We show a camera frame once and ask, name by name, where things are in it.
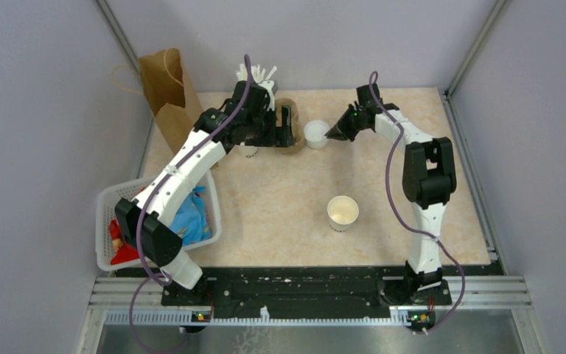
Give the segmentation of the white paper coffee cup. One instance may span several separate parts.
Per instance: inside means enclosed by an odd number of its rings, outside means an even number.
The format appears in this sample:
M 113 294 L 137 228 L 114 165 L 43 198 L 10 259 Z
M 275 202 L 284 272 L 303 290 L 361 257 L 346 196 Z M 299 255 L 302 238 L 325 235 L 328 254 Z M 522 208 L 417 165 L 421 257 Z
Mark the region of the white paper coffee cup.
M 360 214 L 357 202 L 346 195 L 332 198 L 326 207 L 329 225 L 336 232 L 345 232 L 356 222 Z

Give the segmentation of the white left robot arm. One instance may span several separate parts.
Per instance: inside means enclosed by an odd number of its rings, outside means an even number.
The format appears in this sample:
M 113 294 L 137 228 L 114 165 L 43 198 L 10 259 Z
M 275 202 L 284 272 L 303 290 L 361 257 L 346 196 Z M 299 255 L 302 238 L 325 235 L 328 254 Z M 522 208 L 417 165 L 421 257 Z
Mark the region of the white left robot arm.
M 234 147 L 295 144 L 291 115 L 277 117 L 277 90 L 275 80 L 238 81 L 222 108 L 209 108 L 199 116 L 170 164 L 139 194 L 121 198 L 114 208 L 123 240 L 160 268 L 166 284 L 178 284 L 179 296 L 190 305 L 206 298 L 207 286 L 171 223 L 199 180 Z

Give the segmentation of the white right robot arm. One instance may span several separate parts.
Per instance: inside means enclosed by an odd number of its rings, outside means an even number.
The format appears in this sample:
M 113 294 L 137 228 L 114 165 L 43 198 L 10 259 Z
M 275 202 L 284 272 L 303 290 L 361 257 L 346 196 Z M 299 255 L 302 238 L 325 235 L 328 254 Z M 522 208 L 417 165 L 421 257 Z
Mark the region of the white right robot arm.
M 439 258 L 443 215 L 457 187 L 453 144 L 447 137 L 433 137 L 417 128 L 400 109 L 384 103 L 376 84 L 356 89 L 357 101 L 325 134 L 326 138 L 354 141 L 365 129 L 392 142 L 388 158 L 396 150 L 404 155 L 402 189 L 413 210 L 411 253 L 405 263 L 402 292 L 406 300 L 422 304 L 442 281 Z

